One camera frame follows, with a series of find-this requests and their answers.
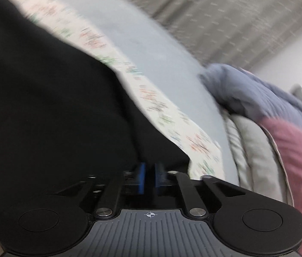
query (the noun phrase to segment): gray curtain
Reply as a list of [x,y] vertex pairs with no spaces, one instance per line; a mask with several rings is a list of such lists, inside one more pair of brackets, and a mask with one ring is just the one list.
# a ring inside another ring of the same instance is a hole
[[302,0],[131,0],[203,65],[252,69],[302,29]]

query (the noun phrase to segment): gray blanket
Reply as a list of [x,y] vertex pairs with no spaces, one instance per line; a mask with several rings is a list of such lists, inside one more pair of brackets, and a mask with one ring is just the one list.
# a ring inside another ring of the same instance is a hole
[[212,64],[200,75],[217,102],[254,122],[280,117],[302,129],[302,102],[252,73]]

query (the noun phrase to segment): black blanket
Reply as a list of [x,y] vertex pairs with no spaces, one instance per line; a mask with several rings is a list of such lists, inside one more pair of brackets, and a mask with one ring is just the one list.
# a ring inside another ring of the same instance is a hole
[[0,213],[88,174],[189,158],[138,110],[115,73],[0,0]]

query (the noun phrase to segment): black circular base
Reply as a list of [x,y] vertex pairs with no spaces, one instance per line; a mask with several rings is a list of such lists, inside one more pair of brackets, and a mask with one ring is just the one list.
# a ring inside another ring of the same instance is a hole
[[260,232],[276,230],[283,223],[278,213],[266,209],[250,210],[243,215],[242,220],[247,227]]
[[0,216],[0,244],[20,256],[50,256],[78,243],[87,228],[86,213],[71,199],[44,196]]

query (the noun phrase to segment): mattress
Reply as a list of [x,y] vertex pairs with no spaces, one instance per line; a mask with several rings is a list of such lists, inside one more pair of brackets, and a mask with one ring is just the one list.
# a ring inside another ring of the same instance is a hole
[[173,103],[217,141],[225,180],[238,185],[222,116],[198,80],[203,71],[200,64],[127,0],[62,1],[95,24]]

